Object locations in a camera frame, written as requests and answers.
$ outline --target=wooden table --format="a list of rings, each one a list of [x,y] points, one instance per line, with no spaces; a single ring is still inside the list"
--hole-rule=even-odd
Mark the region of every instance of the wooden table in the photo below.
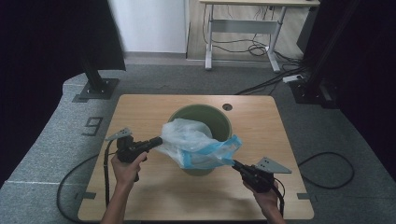
[[[201,3],[211,5],[207,27],[207,44],[205,56],[205,69],[212,69],[212,33],[242,33],[242,34],[268,34],[273,35],[270,44],[266,47],[266,53],[274,72],[280,72],[274,55],[275,44],[285,18],[287,7],[318,7],[319,0],[200,0]],[[277,21],[240,21],[214,19],[213,9],[215,5],[237,6],[272,6],[282,7]]]
[[[128,127],[135,141],[145,141],[161,134],[162,126],[184,105],[206,104],[222,110],[229,118],[233,133],[243,145],[234,159],[255,164],[266,156],[292,170],[292,174],[276,175],[286,188],[285,219],[310,219],[314,216],[304,182],[290,148],[275,101],[270,96],[229,95],[122,95],[107,135]],[[233,109],[223,110],[224,104]],[[94,199],[84,199],[78,212],[82,220],[100,220],[105,212],[101,156],[95,165],[87,192]],[[113,144],[110,152],[116,150]],[[265,219],[252,193],[232,167],[222,166],[203,176],[188,175],[168,156],[152,149],[143,162],[140,180],[134,185],[126,208],[127,220],[257,220]],[[109,167],[110,195],[115,178]]]

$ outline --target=plastic bag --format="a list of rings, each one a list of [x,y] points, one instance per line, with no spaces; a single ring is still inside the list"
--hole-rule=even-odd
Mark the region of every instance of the plastic bag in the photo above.
[[[164,124],[161,138],[163,144],[156,149],[169,155],[182,169],[234,165],[233,154],[242,145],[236,135],[219,142],[212,138],[204,123],[189,119],[175,119]]]

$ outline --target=hand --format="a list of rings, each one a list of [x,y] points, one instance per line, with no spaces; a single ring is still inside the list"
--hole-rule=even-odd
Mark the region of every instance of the hand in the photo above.
[[[262,209],[262,214],[268,219],[271,224],[286,223],[277,208],[277,196],[272,189],[265,193],[258,193],[245,181],[244,185],[247,189],[250,189],[253,192],[253,196],[256,199],[256,202]],[[278,184],[276,182],[274,182],[274,185],[276,188],[278,188]]]
[[[147,155],[147,152],[143,152],[132,163],[121,162],[117,155],[111,159],[118,187],[131,189],[134,186],[134,178],[140,171],[140,162],[142,162]]]

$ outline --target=desk leg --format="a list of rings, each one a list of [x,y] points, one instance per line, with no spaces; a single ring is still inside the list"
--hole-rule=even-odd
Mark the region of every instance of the desk leg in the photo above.
[[[267,50],[268,59],[270,60],[270,63],[272,65],[275,73],[279,73],[280,69],[279,69],[279,65],[277,64],[277,61],[275,58],[274,49],[275,49],[275,44],[276,44],[277,38],[279,37],[280,28],[282,27],[282,24],[283,24],[283,19],[285,18],[285,14],[286,14],[286,7],[282,7],[282,10],[280,11],[280,17],[277,20],[274,37],[271,38],[270,46],[265,48]]]
[[[205,57],[205,69],[212,69],[212,22],[213,22],[213,8],[214,5],[211,5],[210,14],[209,14],[209,22],[207,23],[207,44],[206,44],[206,57]]]

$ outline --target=table top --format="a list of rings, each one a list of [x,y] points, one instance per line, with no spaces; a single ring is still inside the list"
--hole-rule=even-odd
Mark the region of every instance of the table top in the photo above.
[[[149,140],[161,134],[175,111],[193,104],[212,105],[228,117],[233,133],[243,141],[234,159],[250,165],[265,156],[292,170],[292,174],[275,175],[286,188],[285,219],[314,216],[309,199],[297,196],[305,194],[306,189],[276,103],[270,96],[122,95],[106,136],[128,127],[135,141]],[[233,109],[225,111],[224,104]],[[100,220],[106,210],[103,174],[106,145],[104,142],[87,187],[87,192],[95,193],[95,197],[82,201],[78,211],[81,220]],[[116,149],[113,144],[110,152]],[[140,180],[129,197],[126,220],[265,219],[251,191],[243,186],[240,174],[230,166],[216,168],[208,175],[189,175],[171,158],[152,149],[141,168]],[[116,181],[111,164],[109,175],[112,195]]]
[[[209,5],[275,6],[275,7],[318,7],[319,0],[200,0]]]

